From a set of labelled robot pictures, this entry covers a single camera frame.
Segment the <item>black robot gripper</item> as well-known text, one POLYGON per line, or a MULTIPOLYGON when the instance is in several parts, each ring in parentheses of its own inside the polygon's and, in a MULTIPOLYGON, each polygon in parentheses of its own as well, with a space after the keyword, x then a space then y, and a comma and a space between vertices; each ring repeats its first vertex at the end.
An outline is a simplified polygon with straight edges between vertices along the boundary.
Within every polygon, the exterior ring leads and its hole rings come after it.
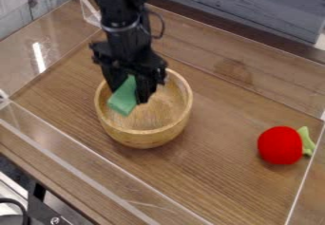
POLYGON ((136 77, 137 104, 147 103, 156 91, 157 84, 164 84, 165 62, 151 48, 157 35, 151 34, 148 23, 136 23, 126 27, 113 28, 101 24, 106 40, 89 44, 92 60, 100 65, 110 91, 114 91, 128 74, 136 77))

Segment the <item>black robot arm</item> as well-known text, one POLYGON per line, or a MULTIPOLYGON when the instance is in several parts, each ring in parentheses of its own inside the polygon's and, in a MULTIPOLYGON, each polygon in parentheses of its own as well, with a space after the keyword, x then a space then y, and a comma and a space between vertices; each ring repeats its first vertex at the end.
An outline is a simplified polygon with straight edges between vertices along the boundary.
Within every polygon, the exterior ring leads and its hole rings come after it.
POLYGON ((100 65, 112 92, 134 77, 136 103, 147 103, 164 84, 167 62, 152 49, 164 34, 161 16, 145 7, 147 0, 93 0, 106 40, 92 42, 92 62, 100 65))

